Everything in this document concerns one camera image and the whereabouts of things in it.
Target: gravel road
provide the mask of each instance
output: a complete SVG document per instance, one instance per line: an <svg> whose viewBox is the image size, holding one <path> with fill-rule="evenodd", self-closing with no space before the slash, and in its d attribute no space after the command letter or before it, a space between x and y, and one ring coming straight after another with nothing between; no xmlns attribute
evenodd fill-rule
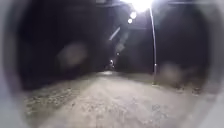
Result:
<svg viewBox="0 0 224 128"><path fill-rule="evenodd" d="M194 118L199 97L189 90L94 75L27 93L26 117L33 128L182 128Z"/></svg>

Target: distant light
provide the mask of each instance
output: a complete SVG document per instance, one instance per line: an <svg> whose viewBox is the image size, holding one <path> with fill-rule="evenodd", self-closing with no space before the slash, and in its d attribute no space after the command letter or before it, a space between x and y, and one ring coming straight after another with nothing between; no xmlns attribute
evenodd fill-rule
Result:
<svg viewBox="0 0 224 128"><path fill-rule="evenodd" d="M151 8L153 0L120 0L125 3L130 3L137 12L144 12Z"/></svg>
<svg viewBox="0 0 224 128"><path fill-rule="evenodd" d="M137 17L137 13L136 13L136 12L132 12L132 13L130 14L130 17L131 17L132 19L135 19L135 18Z"/></svg>
<svg viewBox="0 0 224 128"><path fill-rule="evenodd" d="M128 19L128 23L131 24L132 23L132 19Z"/></svg>

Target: light pole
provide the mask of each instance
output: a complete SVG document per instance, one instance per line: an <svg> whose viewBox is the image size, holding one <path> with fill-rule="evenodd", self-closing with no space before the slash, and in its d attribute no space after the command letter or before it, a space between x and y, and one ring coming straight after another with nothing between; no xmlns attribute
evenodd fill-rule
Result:
<svg viewBox="0 0 224 128"><path fill-rule="evenodd" d="M157 76L157 50L156 50L156 36L155 36L155 25L154 25L154 17L152 12L152 4L153 0L121 0L122 2L129 3L133 7L133 9L142 13L145 12L147 14L147 10L149 10L151 25L152 25L152 34L153 34L153 61L154 61L154 73L153 73L153 83L156 84L156 76ZM132 20L136 18L136 12L130 14L130 19L128 23L131 24Z"/></svg>
<svg viewBox="0 0 224 128"><path fill-rule="evenodd" d="M155 34L155 25L154 25L154 17L152 14L152 7L149 8L149 13L152 22L152 36L153 36L153 54L154 54L154 74L153 74L153 84L156 84L156 76L157 76L157 49L156 49L156 34Z"/></svg>

